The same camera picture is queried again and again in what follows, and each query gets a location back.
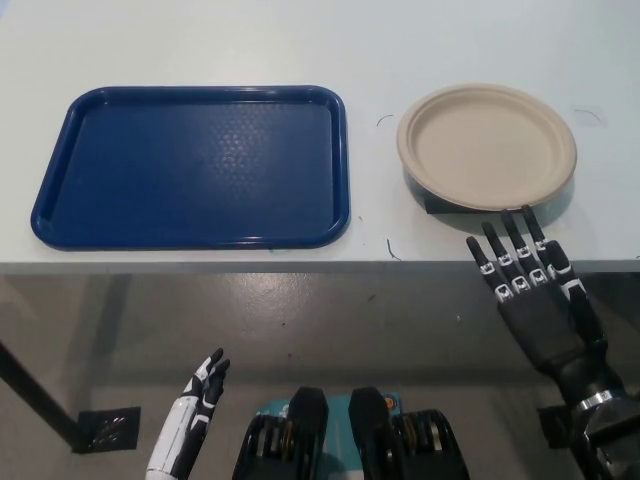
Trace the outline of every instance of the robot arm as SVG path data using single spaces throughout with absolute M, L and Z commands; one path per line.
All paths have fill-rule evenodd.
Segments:
M 146 480 L 186 480 L 213 418 L 229 368 L 222 349 L 207 358 L 173 403 L 147 466 Z
M 523 211 L 541 265 L 508 212 L 502 220 L 517 263 L 489 223 L 483 230 L 497 265 L 475 238 L 467 245 L 513 337 L 558 386 L 568 412 L 568 446 L 585 477 L 640 479 L 640 403 L 607 363 L 606 337 L 564 251 L 545 238 L 530 207 Z

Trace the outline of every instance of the paper plate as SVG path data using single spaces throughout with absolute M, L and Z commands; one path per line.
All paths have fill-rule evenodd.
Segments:
M 478 210 L 543 202 L 576 167 L 575 141 L 562 118 L 526 93 L 495 85 L 423 98 L 402 118 L 397 142 L 420 185 Z

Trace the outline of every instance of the white table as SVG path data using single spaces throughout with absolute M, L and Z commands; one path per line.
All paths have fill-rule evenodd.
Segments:
M 0 273 L 467 262 L 464 239 L 479 217 L 425 214 L 405 185 L 395 132 L 418 98 L 477 81 L 539 97 L 573 130 L 574 181 L 538 211 L 548 236 L 582 271 L 640 270 L 638 18 L 637 0 L 11 0 L 0 18 Z M 265 84 L 322 85 L 346 104 L 352 216 L 335 243 L 67 253 L 32 233 L 40 182 L 66 110 L 82 93 Z

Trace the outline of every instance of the gray floor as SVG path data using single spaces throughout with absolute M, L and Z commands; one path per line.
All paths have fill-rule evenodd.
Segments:
M 228 479 L 265 401 L 313 383 L 374 384 L 449 417 L 473 479 L 580 478 L 546 448 L 535 408 L 558 400 L 466 267 L 371 275 L 0 277 L 0 338 L 71 412 L 141 405 L 136 451 L 77 456 L 0 382 L 0 478 L 141 479 L 172 401 L 223 346 L 225 394 L 191 478 Z M 589 285 L 612 363 L 640 379 L 640 282 Z

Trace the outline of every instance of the plastic tray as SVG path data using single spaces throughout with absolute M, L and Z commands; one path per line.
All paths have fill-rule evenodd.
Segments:
M 69 108 L 31 217 L 61 249 L 308 248 L 349 218 L 345 110 L 295 87 L 108 87 Z

